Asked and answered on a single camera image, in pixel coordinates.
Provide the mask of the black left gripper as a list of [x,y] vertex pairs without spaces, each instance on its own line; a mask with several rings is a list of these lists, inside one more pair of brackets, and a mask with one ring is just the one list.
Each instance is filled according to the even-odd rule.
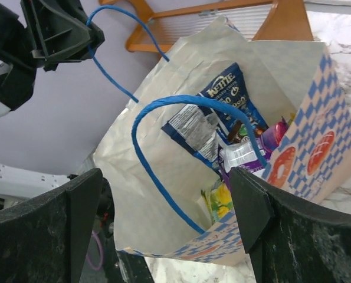
[[89,49],[104,42],[80,1],[21,1],[21,8],[27,27],[0,3],[0,67],[16,63],[54,71],[60,63],[90,59]]

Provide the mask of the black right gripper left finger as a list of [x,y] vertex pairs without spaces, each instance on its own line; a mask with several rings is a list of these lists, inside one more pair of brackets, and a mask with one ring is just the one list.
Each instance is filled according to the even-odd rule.
[[0,282],[79,282],[105,182],[91,169],[0,210]]

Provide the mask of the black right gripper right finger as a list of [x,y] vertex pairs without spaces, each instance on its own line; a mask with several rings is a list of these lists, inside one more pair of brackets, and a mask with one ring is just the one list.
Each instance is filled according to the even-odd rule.
[[351,215],[230,171],[244,251],[257,282],[351,282]]

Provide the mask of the purple snack packet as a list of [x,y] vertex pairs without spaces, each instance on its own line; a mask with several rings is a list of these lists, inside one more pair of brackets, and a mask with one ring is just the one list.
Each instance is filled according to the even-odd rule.
[[[266,162],[269,161],[272,152],[280,145],[288,127],[288,123],[282,118],[256,138],[260,153]],[[257,158],[250,140],[225,148],[218,146],[218,165],[222,180],[228,187],[230,187],[229,175],[232,168],[241,167],[257,177],[261,177],[265,169],[265,166]]]

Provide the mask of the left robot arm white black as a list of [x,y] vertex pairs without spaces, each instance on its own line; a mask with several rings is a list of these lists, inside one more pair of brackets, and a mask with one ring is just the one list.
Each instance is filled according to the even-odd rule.
[[0,4],[0,117],[33,95],[39,68],[90,59],[103,42],[80,1],[21,1],[25,25]]

